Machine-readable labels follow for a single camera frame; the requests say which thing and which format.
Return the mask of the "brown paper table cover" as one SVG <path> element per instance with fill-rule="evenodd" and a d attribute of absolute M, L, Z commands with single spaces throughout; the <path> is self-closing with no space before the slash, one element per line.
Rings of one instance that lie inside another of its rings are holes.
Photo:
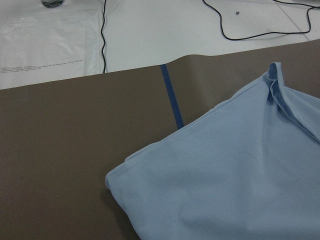
<path fill-rule="evenodd" d="M 280 62 L 285 84 L 319 97 L 320 42 L 52 81 L 0 92 L 0 237 L 136 240 L 106 188 L 130 154 L 229 99 Z"/>

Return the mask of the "clear plastic bag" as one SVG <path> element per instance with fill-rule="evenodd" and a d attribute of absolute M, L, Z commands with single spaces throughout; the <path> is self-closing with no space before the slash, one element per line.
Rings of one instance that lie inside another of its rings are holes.
<path fill-rule="evenodd" d="M 100 14 L 93 9 L 23 16 L 0 27 L 0 88 L 100 74 Z"/>

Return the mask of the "light blue t-shirt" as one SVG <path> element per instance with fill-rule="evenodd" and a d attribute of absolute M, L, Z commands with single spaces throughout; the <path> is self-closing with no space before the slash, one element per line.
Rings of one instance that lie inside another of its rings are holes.
<path fill-rule="evenodd" d="M 105 183 L 143 240 L 317 240 L 320 100 L 273 62 Z"/>

